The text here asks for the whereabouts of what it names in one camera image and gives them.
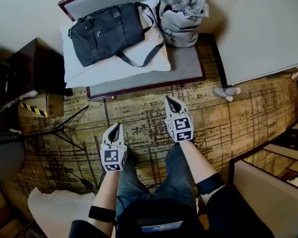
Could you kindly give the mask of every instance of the white wall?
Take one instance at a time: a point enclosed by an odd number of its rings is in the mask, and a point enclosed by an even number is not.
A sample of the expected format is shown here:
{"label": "white wall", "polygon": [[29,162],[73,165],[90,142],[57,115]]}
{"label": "white wall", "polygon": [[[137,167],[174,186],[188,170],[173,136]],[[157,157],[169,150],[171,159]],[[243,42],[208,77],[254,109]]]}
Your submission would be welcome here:
{"label": "white wall", "polygon": [[239,0],[218,48],[228,84],[298,65],[298,0]]}
{"label": "white wall", "polygon": [[0,47],[18,51],[40,37],[62,52],[59,26],[70,22],[58,7],[61,0],[0,0]]}
{"label": "white wall", "polygon": [[[60,0],[0,0],[0,47],[16,52],[36,37],[62,53],[59,26],[69,22]],[[201,26],[213,32],[237,0],[207,0],[210,18]]]}

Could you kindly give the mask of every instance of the black shirt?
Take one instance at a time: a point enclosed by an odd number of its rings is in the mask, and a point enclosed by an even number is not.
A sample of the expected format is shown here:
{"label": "black shirt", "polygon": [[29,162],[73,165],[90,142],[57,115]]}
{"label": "black shirt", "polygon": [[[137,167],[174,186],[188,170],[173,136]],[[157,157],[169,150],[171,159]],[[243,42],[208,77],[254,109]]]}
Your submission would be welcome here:
{"label": "black shirt", "polygon": [[[132,203],[120,216],[117,238],[160,238],[160,237],[274,237],[267,226],[256,216],[235,187],[223,187],[209,200],[206,211],[209,229],[204,230],[196,210],[170,200],[145,200]],[[179,227],[170,230],[144,233],[152,226]],[[106,238],[92,224],[73,221],[70,238]]]}

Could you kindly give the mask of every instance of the black wristband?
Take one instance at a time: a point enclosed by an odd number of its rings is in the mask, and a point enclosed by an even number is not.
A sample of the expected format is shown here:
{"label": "black wristband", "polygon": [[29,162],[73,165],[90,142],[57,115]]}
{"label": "black wristband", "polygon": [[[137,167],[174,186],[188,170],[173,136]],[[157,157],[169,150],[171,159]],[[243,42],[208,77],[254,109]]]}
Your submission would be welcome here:
{"label": "black wristband", "polygon": [[102,222],[115,223],[116,211],[97,206],[91,206],[88,217]]}
{"label": "black wristband", "polygon": [[205,180],[197,183],[198,191],[201,195],[210,194],[214,190],[224,185],[224,181],[219,173],[216,173]]}

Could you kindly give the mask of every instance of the floor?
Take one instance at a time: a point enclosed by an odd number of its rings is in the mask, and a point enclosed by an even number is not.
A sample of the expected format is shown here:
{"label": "floor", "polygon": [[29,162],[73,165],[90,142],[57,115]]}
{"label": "floor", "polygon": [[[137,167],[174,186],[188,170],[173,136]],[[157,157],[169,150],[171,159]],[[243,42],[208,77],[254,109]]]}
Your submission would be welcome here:
{"label": "floor", "polygon": [[216,65],[201,59],[207,79],[184,88],[173,86],[154,94],[111,102],[88,102],[85,88],[75,88],[65,99],[62,118],[22,118],[23,133],[38,133],[54,127],[89,105],[68,126],[70,137],[87,151],[73,148],[55,136],[26,141],[26,160],[20,172],[2,187],[11,202],[30,216],[27,197],[34,187],[52,187],[86,193],[71,173],[97,184],[102,168],[98,157],[103,132],[109,125],[123,123],[125,141],[139,155],[138,175],[145,185],[162,182],[164,158],[173,142],[166,132],[163,98],[183,100],[194,119],[195,141],[201,153],[227,178],[228,162],[257,145],[276,137],[298,118],[297,84],[289,77],[263,78],[240,84],[242,94],[229,103],[213,94],[220,85]]}

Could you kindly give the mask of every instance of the cardboard box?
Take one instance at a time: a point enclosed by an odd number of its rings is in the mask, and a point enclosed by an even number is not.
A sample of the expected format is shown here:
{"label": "cardboard box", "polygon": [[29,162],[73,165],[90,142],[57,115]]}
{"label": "cardboard box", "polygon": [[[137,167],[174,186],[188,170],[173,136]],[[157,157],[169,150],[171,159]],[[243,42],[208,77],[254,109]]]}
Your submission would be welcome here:
{"label": "cardboard box", "polygon": [[[46,112],[48,118],[62,117],[64,114],[63,95],[39,93],[36,97],[24,99],[21,102]],[[20,105],[18,106],[18,111],[19,117],[44,117],[35,112],[29,111]]]}

